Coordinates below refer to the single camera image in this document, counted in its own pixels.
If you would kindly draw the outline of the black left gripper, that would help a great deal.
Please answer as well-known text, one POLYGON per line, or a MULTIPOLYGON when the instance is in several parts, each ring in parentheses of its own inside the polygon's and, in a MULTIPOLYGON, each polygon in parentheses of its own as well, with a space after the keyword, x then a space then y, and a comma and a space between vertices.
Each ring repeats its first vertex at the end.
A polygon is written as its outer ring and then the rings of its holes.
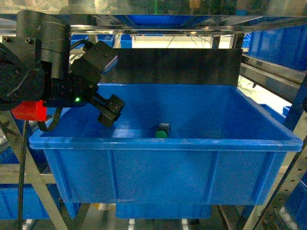
POLYGON ((81 57, 70 63, 66 57, 58 67, 51 67, 51 73, 45 77, 45 107, 82 107, 90 102, 100 111, 98 121, 112 127, 125 103, 114 94, 109 99, 98 94, 100 80, 101 59, 81 57))

